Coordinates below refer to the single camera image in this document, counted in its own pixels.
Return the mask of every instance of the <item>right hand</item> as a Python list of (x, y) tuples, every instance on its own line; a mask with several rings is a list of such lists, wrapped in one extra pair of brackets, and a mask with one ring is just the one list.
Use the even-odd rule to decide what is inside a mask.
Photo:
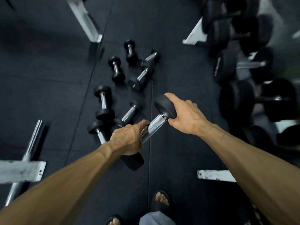
[(202, 137), (213, 127), (197, 104), (190, 100), (183, 101), (172, 93), (166, 93), (165, 96), (174, 104), (177, 112), (175, 119), (169, 118), (169, 124), (175, 129)]

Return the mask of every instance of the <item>toe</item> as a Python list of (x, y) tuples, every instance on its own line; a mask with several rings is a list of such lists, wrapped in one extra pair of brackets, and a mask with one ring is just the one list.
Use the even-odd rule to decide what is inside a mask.
[(160, 192), (158, 192), (158, 193), (155, 195), (155, 200), (156, 200), (156, 201), (159, 201), (159, 200), (160, 200), (160, 195), (161, 195)]
[(112, 220), (113, 225), (120, 225), (120, 221), (117, 218)]

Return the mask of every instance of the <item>foot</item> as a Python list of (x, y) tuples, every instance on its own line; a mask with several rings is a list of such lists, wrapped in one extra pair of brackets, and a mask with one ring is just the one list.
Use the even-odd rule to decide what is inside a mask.
[(163, 204), (165, 204), (165, 205), (170, 206), (170, 202), (169, 202), (168, 199), (165, 197), (165, 195), (164, 195), (163, 193), (161, 193), (161, 192), (158, 192), (158, 193), (155, 195), (155, 200), (156, 200), (156, 201), (159, 201), (159, 202), (161, 202), (161, 203), (163, 203)]
[(118, 218), (113, 218), (113, 220), (109, 223), (109, 225), (120, 225), (120, 221)]

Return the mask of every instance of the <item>hand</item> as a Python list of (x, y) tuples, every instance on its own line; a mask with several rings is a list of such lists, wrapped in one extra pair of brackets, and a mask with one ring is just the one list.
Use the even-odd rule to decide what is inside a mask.
[(133, 155), (140, 152), (140, 133), (149, 124), (149, 121), (142, 120), (135, 125), (126, 125), (123, 128), (116, 129), (110, 138), (114, 149), (121, 152), (121, 155)]
[(174, 104), (177, 112), (175, 119), (169, 119), (169, 124), (175, 129), (202, 137), (212, 128), (197, 104), (190, 100), (183, 101), (172, 93), (166, 93), (165, 96)]

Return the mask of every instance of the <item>forearm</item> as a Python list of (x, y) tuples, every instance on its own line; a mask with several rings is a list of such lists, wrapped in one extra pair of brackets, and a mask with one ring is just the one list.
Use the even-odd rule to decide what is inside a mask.
[(81, 201), (120, 156), (111, 142), (29, 189), (0, 211), (1, 224), (70, 224)]
[(213, 125), (200, 136), (272, 224), (300, 224), (300, 170)]

